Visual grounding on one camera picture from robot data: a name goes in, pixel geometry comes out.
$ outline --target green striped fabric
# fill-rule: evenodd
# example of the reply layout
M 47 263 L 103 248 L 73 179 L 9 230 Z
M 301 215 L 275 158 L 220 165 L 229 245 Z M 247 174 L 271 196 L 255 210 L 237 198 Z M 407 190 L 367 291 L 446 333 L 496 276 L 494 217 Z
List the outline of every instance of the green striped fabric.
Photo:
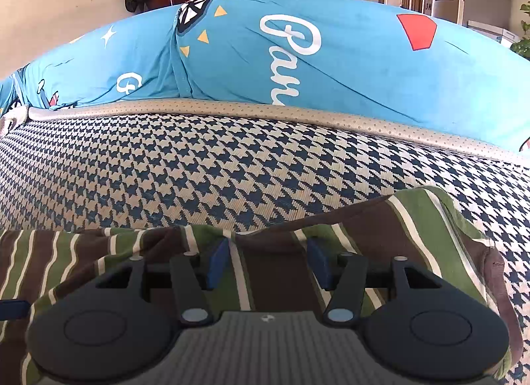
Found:
M 504 288 L 502 268 L 495 268 L 495 275 L 492 272 L 492 264 L 498 265 L 502 257 L 454 208 L 447 193 L 429 186 L 250 234 L 207 225 L 77 234 L 3 231 L 0 299 L 22 298 L 32 307 L 26 319 L 0 322 L 2 384 L 32 385 L 39 380 L 24 336 L 34 318 L 58 300 L 131 256 L 142 255 L 148 263 L 165 262 L 186 251 L 204 252 L 222 237 L 230 240 L 231 260 L 218 288 L 206 292 L 215 314 L 225 310 L 321 313 L 331 294 L 320 289 L 305 259 L 306 241 L 316 237 L 333 257 L 348 251 L 388 263 L 400 255 L 433 271 L 507 323 L 510 349 L 495 376 L 502 377 L 520 358 L 517 318 L 505 291 L 498 290 Z M 362 315 L 370 315 L 385 299 L 384 290 L 366 289 Z

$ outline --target cartoon print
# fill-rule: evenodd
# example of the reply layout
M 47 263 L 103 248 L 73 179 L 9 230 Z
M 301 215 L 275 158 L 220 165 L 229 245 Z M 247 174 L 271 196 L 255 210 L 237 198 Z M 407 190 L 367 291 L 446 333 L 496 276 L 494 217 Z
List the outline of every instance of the cartoon print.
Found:
M 19 68 L 17 69 L 17 73 L 19 74 L 20 78 L 23 79 L 24 78 L 24 73 L 26 72 L 26 68 L 29 64 L 26 64 L 25 66 L 23 66 L 22 68 Z
M 120 86 L 120 82 L 125 79 L 127 79 L 127 84 L 125 86 Z M 137 89 L 136 86 L 129 83 L 128 79 L 135 79 L 138 82 L 138 88 L 141 88 L 142 86 L 141 75 L 136 74 L 136 73 L 125 73 L 125 74 L 122 74 L 120 77 L 118 77 L 118 80 L 116 81 L 116 90 L 118 92 L 125 92 L 125 95 L 129 95 L 129 93 Z
M 107 34 L 101 37 L 103 40 L 105 40 L 105 49 L 107 48 L 107 44 L 109 43 L 110 38 L 116 33 L 116 31 L 112 30 L 113 26 L 114 25 L 111 25 L 109 30 L 107 31 Z
M 46 81 L 42 79 L 36 88 L 37 95 L 41 98 L 44 108 L 50 108 L 51 106 L 56 106 L 59 101 L 59 91 L 55 91 L 50 99 L 46 96 L 46 91 L 44 90 L 44 84 Z
M 20 102 L 20 98 L 17 97 L 15 98 L 15 100 L 9 105 L 9 107 L 7 108 L 7 112 L 9 112 L 10 110 L 13 110 L 14 108 L 17 108 L 17 107 L 20 107 L 22 106 L 22 103 Z
M 190 29 L 201 17 L 204 16 L 211 1 L 212 0 L 190 0 L 180 6 L 177 20 L 177 31 L 179 34 L 183 34 L 186 30 Z
M 530 137 L 525 140 L 525 142 L 521 145 L 519 148 L 519 152 L 523 152 L 524 150 L 530 149 Z

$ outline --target green leaf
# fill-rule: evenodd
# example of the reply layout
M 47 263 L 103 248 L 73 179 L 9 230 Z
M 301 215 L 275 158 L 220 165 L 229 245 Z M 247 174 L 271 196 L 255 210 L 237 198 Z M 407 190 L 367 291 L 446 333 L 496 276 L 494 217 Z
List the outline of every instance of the green leaf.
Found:
M 523 58 L 530 58 L 530 38 L 523 38 L 518 43 L 513 43 L 510 49 Z

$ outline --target houndstooth fabric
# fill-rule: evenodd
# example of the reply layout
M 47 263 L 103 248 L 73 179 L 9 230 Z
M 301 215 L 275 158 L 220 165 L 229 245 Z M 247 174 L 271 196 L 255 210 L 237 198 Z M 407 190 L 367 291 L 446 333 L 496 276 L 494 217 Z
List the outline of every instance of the houndstooth fabric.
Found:
M 530 169 L 337 129 L 129 115 L 32 122 L 0 141 L 1 227 L 207 223 L 236 231 L 433 184 L 506 259 L 530 372 Z

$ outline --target metal screw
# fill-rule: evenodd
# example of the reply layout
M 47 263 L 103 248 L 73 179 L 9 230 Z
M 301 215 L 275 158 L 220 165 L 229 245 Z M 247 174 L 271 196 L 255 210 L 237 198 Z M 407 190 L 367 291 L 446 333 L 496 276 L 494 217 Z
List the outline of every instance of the metal screw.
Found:
M 204 309 L 188 309 L 182 314 L 182 319 L 187 322 L 200 322 L 208 318 L 208 312 Z
M 200 265 L 200 257 L 197 252 L 184 252 L 184 256 L 189 258 L 190 264 L 193 268 L 196 268 Z
M 331 309 L 328 318 L 333 322 L 348 322 L 353 319 L 353 312 L 348 309 Z

